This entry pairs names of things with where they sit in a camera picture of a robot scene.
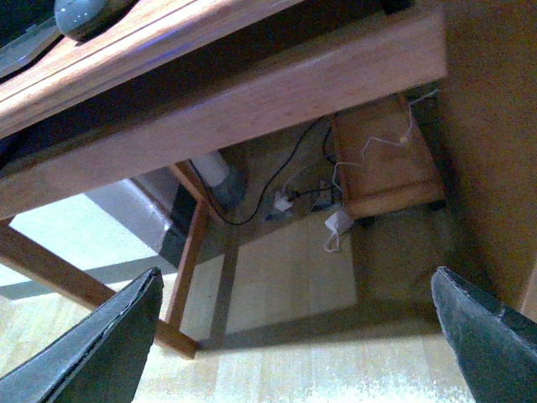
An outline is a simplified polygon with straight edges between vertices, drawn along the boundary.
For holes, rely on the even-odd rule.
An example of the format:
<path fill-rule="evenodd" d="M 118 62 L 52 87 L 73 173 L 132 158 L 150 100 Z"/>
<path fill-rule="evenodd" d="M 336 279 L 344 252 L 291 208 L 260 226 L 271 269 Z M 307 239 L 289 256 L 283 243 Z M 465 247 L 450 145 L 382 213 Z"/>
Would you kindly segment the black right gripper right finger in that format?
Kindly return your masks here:
<path fill-rule="evenodd" d="M 446 267 L 431 279 L 436 313 L 476 402 L 536 401 L 536 323 Z"/>

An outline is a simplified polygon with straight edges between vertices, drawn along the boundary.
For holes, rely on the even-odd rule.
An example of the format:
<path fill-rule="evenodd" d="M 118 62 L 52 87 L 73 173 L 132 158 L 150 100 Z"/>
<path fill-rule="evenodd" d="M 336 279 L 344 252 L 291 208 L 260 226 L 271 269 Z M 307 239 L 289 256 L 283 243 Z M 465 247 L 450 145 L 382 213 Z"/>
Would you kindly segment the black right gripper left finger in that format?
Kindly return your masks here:
<path fill-rule="evenodd" d="M 153 267 L 1 379 L 3 402 L 131 402 L 163 300 Z"/>

